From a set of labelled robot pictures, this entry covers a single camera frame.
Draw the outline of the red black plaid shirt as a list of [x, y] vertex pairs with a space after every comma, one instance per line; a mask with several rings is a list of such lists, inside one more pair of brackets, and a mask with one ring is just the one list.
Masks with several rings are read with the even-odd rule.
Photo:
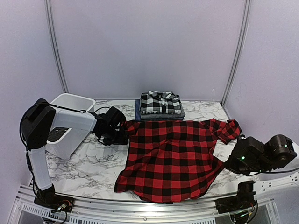
[[234, 119], [146, 121], [124, 124], [129, 137], [125, 168], [114, 191], [133, 192], [152, 203], [175, 203], [203, 196], [224, 169], [216, 143], [241, 134]]

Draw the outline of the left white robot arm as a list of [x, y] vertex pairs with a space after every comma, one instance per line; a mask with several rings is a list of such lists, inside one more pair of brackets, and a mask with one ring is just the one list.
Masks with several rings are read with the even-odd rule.
[[128, 135], [123, 127], [125, 122], [124, 114], [113, 106], [106, 113], [97, 114], [53, 105], [43, 98], [38, 99], [26, 110], [19, 124], [19, 135], [26, 148], [27, 166], [33, 176], [36, 198], [50, 208], [59, 204], [45, 156], [52, 127], [80, 129], [93, 133], [104, 146], [127, 145]]

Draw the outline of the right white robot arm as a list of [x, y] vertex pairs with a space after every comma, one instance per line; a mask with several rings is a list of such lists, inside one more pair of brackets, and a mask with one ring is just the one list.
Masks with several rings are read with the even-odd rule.
[[[245, 176], [294, 173], [299, 170], [299, 147], [290, 138], [278, 134], [262, 143], [253, 137], [240, 136], [225, 168]], [[255, 199], [267, 194], [269, 181], [245, 181], [237, 186], [236, 196], [218, 199], [217, 207], [224, 210], [244, 209], [255, 205]]]

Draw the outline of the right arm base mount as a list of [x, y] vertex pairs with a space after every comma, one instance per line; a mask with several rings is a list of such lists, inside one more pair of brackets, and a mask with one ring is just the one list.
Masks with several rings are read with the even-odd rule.
[[253, 208], [256, 205], [254, 199], [238, 198], [237, 196], [220, 198], [215, 201], [219, 214]]

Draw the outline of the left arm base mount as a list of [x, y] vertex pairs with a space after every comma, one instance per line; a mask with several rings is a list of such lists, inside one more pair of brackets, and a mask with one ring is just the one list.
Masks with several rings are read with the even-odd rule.
[[35, 198], [34, 204], [52, 209], [54, 211], [72, 212], [74, 206], [74, 198], [68, 196], [55, 195], [50, 203], [42, 202], [40, 199]]

